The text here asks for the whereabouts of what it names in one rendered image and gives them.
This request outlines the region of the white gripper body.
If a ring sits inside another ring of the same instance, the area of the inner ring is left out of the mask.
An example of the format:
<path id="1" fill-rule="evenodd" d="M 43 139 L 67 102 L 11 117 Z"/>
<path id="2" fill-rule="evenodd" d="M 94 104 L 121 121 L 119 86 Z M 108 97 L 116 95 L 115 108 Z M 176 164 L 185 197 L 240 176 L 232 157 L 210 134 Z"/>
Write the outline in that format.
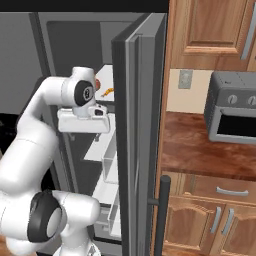
<path id="1" fill-rule="evenodd" d="M 71 109 L 59 109 L 58 130 L 63 133 L 108 133 L 110 119 L 108 115 L 78 117 Z"/>

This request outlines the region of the clear fridge drawer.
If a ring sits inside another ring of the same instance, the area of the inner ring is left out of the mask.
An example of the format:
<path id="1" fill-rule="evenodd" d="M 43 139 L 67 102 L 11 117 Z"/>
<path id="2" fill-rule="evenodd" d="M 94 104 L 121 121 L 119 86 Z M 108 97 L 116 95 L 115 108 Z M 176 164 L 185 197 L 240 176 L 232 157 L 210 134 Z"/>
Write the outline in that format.
<path id="1" fill-rule="evenodd" d="M 118 183 L 118 160 L 116 148 L 116 133 L 109 142 L 107 150 L 102 158 L 103 179 L 106 183 Z"/>

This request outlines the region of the grey fridge door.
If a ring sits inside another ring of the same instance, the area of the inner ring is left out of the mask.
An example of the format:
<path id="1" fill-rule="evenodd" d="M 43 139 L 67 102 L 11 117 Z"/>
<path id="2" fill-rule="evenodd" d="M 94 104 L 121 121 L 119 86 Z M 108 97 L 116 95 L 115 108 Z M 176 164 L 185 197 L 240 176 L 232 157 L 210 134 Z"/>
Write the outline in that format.
<path id="1" fill-rule="evenodd" d="M 112 41 L 122 256 L 150 256 L 166 25 L 145 13 Z"/>

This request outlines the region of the grey fridge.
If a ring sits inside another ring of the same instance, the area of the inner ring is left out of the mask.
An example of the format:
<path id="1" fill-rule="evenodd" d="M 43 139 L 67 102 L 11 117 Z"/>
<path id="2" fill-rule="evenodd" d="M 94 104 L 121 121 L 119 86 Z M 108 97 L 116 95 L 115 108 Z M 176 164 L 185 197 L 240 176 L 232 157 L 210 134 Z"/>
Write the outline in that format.
<path id="1" fill-rule="evenodd" d="M 17 124 L 32 96 L 48 77 L 69 77 L 75 67 L 91 68 L 101 83 L 96 103 L 107 108 L 110 131 L 56 131 L 58 148 L 41 189 L 90 196 L 100 203 L 100 215 L 87 228 L 101 256 L 122 256 L 119 179 L 103 179 L 102 158 L 116 133 L 112 41 L 145 13 L 1 13 L 0 14 L 0 146 L 3 154 L 17 135 Z M 57 106 L 46 106 L 41 120 L 57 130 Z M 30 256 L 53 256 L 61 246 L 56 237 Z"/>

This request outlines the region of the wooden drawer front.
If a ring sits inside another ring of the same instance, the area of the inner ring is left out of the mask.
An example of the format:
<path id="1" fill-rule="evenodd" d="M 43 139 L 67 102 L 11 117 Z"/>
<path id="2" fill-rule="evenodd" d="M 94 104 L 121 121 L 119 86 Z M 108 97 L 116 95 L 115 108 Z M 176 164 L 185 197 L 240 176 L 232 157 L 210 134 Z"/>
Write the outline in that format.
<path id="1" fill-rule="evenodd" d="M 230 196 L 219 194 L 216 187 L 232 191 L 248 190 L 249 195 L 246 197 Z M 256 182 L 243 181 L 235 179 L 225 179 L 218 177 L 197 176 L 194 179 L 191 194 L 199 197 L 209 197 L 222 200 L 239 201 L 256 204 Z"/>

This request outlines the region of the wooden base cupboard door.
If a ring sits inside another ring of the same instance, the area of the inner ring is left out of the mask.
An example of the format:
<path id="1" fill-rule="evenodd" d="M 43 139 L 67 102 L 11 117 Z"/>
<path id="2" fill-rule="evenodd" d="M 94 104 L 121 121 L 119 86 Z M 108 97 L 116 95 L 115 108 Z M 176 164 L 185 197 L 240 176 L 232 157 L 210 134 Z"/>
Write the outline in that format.
<path id="1" fill-rule="evenodd" d="M 208 255 L 219 226 L 218 223 L 215 233 L 210 233 L 218 206 L 222 217 L 223 203 L 172 196 L 168 203 L 163 250 Z"/>
<path id="2" fill-rule="evenodd" d="M 256 256 L 256 207 L 231 206 L 234 217 L 226 235 L 221 233 L 220 253 L 225 256 Z"/>

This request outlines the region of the grey toaster oven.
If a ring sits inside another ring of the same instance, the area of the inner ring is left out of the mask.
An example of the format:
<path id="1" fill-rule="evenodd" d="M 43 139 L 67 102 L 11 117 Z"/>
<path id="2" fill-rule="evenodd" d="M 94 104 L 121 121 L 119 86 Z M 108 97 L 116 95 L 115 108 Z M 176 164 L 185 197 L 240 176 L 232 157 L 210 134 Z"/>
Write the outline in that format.
<path id="1" fill-rule="evenodd" d="M 214 71 L 204 120 L 210 141 L 256 145 L 256 72 Z"/>

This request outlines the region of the grey wall socket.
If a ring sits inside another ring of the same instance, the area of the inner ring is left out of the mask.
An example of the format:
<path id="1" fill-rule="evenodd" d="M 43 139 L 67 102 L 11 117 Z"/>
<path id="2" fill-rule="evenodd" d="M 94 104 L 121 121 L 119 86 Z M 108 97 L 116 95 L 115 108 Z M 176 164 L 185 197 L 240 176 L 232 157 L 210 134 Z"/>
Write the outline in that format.
<path id="1" fill-rule="evenodd" d="M 192 83 L 193 71 L 191 69 L 183 69 L 179 74 L 179 89 L 190 89 Z"/>

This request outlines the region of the wooden wall cupboard door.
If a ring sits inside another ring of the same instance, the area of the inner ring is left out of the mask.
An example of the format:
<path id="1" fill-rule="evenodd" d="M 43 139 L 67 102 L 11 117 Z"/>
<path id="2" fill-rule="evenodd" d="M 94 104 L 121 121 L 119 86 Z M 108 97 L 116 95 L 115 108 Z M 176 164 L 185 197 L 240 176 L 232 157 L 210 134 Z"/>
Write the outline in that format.
<path id="1" fill-rule="evenodd" d="M 256 27 L 241 60 L 256 0 L 170 0 L 170 66 L 177 69 L 249 71 Z"/>

